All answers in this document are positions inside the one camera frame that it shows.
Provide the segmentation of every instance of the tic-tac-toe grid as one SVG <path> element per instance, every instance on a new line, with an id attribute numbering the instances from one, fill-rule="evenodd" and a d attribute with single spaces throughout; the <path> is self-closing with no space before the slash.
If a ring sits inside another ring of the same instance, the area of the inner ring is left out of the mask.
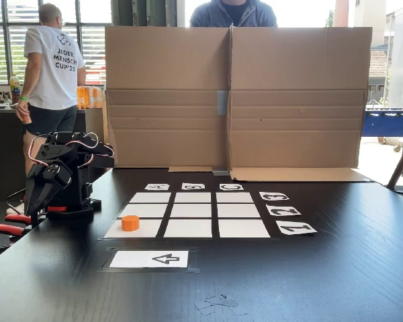
<path id="1" fill-rule="evenodd" d="M 248 191 L 139 192 L 105 238 L 269 238 L 283 232 L 260 193 Z M 281 201 L 271 204 L 280 205 Z M 120 218 L 140 218 L 137 231 L 122 231 Z"/>

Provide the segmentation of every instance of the orange game piece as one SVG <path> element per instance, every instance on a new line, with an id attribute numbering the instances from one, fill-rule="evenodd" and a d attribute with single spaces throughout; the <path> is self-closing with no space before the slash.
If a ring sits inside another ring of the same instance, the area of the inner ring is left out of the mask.
<path id="1" fill-rule="evenodd" d="M 135 231 L 139 229 L 139 217 L 137 216 L 125 216 L 121 218 L 122 230 Z"/>

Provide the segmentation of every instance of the grey hoodie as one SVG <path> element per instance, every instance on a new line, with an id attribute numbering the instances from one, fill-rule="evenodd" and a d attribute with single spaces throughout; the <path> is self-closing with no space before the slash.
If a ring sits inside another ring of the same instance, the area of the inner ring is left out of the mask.
<path id="1" fill-rule="evenodd" d="M 249 6 L 237 27 L 277 27 L 272 8 L 260 0 L 247 0 Z M 232 19 L 227 14 L 221 0 L 211 0 L 200 5 L 191 16 L 191 27 L 230 27 Z"/>

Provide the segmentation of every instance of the white paper card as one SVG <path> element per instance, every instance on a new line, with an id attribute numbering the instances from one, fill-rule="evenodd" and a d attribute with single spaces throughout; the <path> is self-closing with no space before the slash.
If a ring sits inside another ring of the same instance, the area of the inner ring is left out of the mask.
<path id="1" fill-rule="evenodd" d="M 210 193 L 177 193 L 176 203 L 210 203 Z"/>
<path id="2" fill-rule="evenodd" d="M 175 203 L 172 208 L 171 217 L 212 217 L 212 207 L 209 203 Z"/>
<path id="3" fill-rule="evenodd" d="M 289 200 L 283 193 L 260 193 L 260 196 L 266 201 Z"/>
<path id="4" fill-rule="evenodd" d="M 254 203 L 250 193 L 216 193 L 218 203 Z"/>
<path id="5" fill-rule="evenodd" d="M 115 220 L 104 238 L 134 238 L 155 237 L 158 233 L 162 219 L 144 219 L 139 221 L 139 229 L 135 231 L 122 230 L 121 219 Z"/>
<path id="6" fill-rule="evenodd" d="M 136 193 L 130 203 L 168 203 L 171 193 Z"/>
<path id="7" fill-rule="evenodd" d="M 119 250 L 110 268 L 187 268 L 187 250 Z"/>
<path id="8" fill-rule="evenodd" d="M 219 218 L 259 218 L 260 214 L 253 203 L 217 205 Z"/>
<path id="9" fill-rule="evenodd" d="M 224 191 L 236 191 L 243 190 L 243 186 L 241 184 L 220 184 L 220 189 Z"/>
<path id="10" fill-rule="evenodd" d="M 143 218 L 162 218 L 166 212 L 166 203 L 126 205 L 119 217 L 137 216 Z"/>
<path id="11" fill-rule="evenodd" d="M 316 230 L 307 223 L 296 223 L 295 221 L 276 221 L 282 233 L 286 235 L 300 235 L 302 233 L 316 233 Z"/>
<path id="12" fill-rule="evenodd" d="M 145 188 L 145 190 L 154 190 L 154 191 L 167 191 L 169 189 L 168 184 L 163 184 L 163 183 L 151 183 L 148 184 Z"/>
<path id="13" fill-rule="evenodd" d="M 269 238 L 270 235 L 260 219 L 220 219 L 220 237 Z"/>
<path id="14" fill-rule="evenodd" d="M 272 216 L 296 216 L 301 215 L 298 210 L 294 207 L 280 207 L 280 206 L 267 206 L 269 214 Z"/>
<path id="15" fill-rule="evenodd" d="M 202 190 L 205 189 L 202 183 L 183 183 L 182 190 Z"/>
<path id="16" fill-rule="evenodd" d="M 170 219 L 164 237 L 211 238 L 211 219 Z"/>

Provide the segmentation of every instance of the number card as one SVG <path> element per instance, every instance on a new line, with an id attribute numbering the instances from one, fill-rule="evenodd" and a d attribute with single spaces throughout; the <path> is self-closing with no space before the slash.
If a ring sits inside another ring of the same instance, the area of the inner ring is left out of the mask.
<path id="1" fill-rule="evenodd" d="M 146 186 L 145 190 L 152 190 L 152 191 L 167 191 L 169 189 L 168 184 L 161 184 L 161 183 L 150 183 Z"/>
<path id="2" fill-rule="evenodd" d="M 202 190 L 205 189 L 204 184 L 201 183 L 183 183 L 182 190 Z"/>
<path id="3" fill-rule="evenodd" d="M 220 189 L 223 191 L 237 191 L 243 190 L 243 186 L 241 184 L 220 184 Z"/>
<path id="4" fill-rule="evenodd" d="M 307 223 L 296 223 L 293 221 L 276 221 L 282 233 L 286 235 L 300 235 L 303 233 L 316 233 L 316 230 Z"/>
<path id="5" fill-rule="evenodd" d="M 266 201 L 289 200 L 283 193 L 260 193 L 260 196 Z"/>
<path id="6" fill-rule="evenodd" d="M 296 216 L 301 215 L 294 207 L 276 207 L 266 205 L 269 214 L 272 216 Z"/>

